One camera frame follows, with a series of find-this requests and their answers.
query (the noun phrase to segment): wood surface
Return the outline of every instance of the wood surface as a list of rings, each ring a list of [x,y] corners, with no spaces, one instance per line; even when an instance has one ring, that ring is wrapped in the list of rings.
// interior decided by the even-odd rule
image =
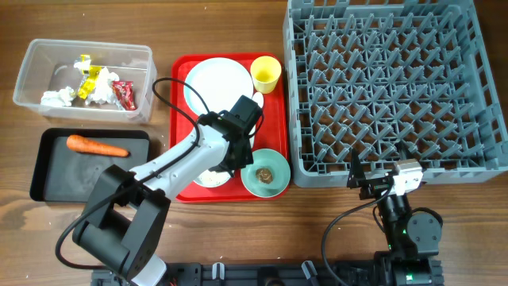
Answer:
[[[283,58],[285,1],[176,2],[0,6],[0,285],[88,285],[90,273],[61,265],[54,245],[83,205],[33,202],[29,187],[41,134],[50,127],[146,130],[156,151],[167,147],[168,110],[156,102],[147,125],[43,118],[13,104],[19,67],[34,38],[146,44],[159,77],[184,54],[273,52]],[[478,1],[499,98],[508,112],[508,2]],[[424,186],[412,207],[444,218],[439,259],[446,285],[508,284],[508,174],[485,184]],[[291,186],[276,200],[254,203],[174,202],[157,253],[170,262],[203,264],[320,260],[321,236],[338,214],[360,204],[346,188]],[[130,210],[122,210],[128,216]],[[332,259],[370,259],[387,249],[371,210],[345,219],[330,234]],[[96,260],[67,241],[69,260]]]

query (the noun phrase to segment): orange carrot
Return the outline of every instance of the orange carrot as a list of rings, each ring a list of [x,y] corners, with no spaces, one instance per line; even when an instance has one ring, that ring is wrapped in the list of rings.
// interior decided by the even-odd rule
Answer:
[[[129,151],[125,149],[86,139],[85,137],[79,135],[69,136],[67,139],[67,147],[72,151],[81,153],[93,153],[116,157],[127,157],[129,155]]]

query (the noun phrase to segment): black baking pan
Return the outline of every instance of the black baking pan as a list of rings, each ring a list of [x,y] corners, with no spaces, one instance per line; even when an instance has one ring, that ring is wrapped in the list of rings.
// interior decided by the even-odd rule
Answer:
[[[74,152],[67,147],[72,134],[122,147],[130,154],[122,158]],[[130,170],[146,163],[149,146],[149,136],[141,130],[48,129],[40,139],[30,197],[37,202],[85,203],[102,171],[112,164]]]

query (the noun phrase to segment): cup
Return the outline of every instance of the cup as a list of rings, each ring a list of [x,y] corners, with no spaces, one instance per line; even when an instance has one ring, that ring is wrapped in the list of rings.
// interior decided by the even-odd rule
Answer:
[[[272,56],[260,56],[251,65],[254,87],[262,94],[272,92],[282,72],[280,62]]]

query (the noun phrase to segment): teal plate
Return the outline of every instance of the teal plate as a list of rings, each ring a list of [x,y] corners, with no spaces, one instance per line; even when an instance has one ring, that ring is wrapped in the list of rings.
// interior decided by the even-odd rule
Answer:
[[[260,198],[271,198],[284,191],[291,178],[291,170],[286,158],[272,149],[260,149],[252,153],[254,163],[241,169],[241,181],[251,194]],[[269,184],[256,178],[256,171],[267,168],[273,176]]]

